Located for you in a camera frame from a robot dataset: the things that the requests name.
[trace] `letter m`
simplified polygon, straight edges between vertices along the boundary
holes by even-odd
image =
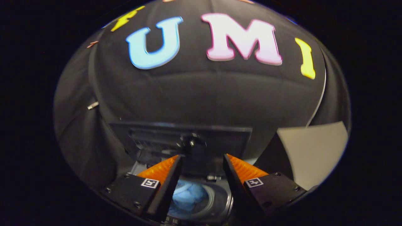
[[[258,41],[259,48],[255,51],[255,58],[259,62],[270,65],[282,64],[273,25],[252,20],[248,28],[244,29],[230,16],[222,13],[207,13],[202,15],[201,19],[208,22],[211,27],[212,48],[207,50],[208,59],[213,61],[234,59],[234,50],[228,44],[228,38],[230,38],[245,60],[251,56]]]

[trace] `black bracket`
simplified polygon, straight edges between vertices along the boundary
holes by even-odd
[[[306,190],[280,172],[247,180],[244,187],[254,205],[258,206],[266,217],[285,209],[306,193]]]
[[[177,156],[163,185],[158,180],[126,174],[101,193],[136,216],[162,222],[166,219],[181,168],[182,158]]]

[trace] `screw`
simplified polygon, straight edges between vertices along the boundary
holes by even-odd
[[[134,202],[134,205],[135,205],[135,207],[136,207],[137,209],[141,208],[141,203],[139,203],[139,202],[137,202],[137,201]]]

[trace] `blue object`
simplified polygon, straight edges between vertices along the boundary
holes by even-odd
[[[131,63],[139,69],[152,69],[171,61],[180,48],[178,25],[182,22],[183,19],[177,16],[156,24],[157,28],[162,29],[163,45],[153,53],[146,50],[146,35],[151,31],[148,27],[130,34],[126,41]]]
[[[179,180],[172,200],[177,208],[190,212],[207,196],[208,194],[202,186]]]

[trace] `letter u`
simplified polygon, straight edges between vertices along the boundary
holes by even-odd
[[[139,69],[152,69],[171,61],[180,48],[178,25],[181,22],[183,19],[177,16],[156,24],[157,28],[162,29],[163,45],[152,53],[148,53],[146,49],[146,35],[150,31],[148,27],[130,34],[126,41],[131,63]]]

